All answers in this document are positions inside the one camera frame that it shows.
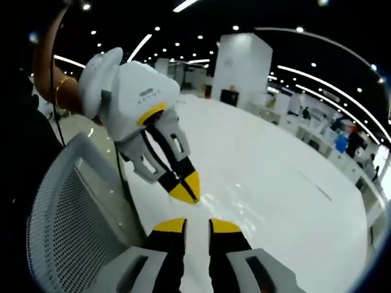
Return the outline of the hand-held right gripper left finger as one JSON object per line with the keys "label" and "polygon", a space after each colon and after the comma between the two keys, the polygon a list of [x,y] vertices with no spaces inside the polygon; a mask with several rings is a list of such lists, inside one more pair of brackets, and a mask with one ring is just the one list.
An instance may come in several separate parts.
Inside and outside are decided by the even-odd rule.
{"label": "hand-held right gripper left finger", "polygon": [[187,220],[157,224],[143,247],[131,247],[99,271],[100,292],[179,292]]}

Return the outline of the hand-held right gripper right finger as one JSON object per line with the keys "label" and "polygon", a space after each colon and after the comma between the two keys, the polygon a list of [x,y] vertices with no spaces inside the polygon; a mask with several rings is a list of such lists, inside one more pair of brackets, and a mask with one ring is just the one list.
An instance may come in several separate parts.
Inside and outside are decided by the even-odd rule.
{"label": "hand-held right gripper right finger", "polygon": [[252,248],[236,224],[209,219],[209,276],[214,292],[304,292],[296,274],[262,248]]}

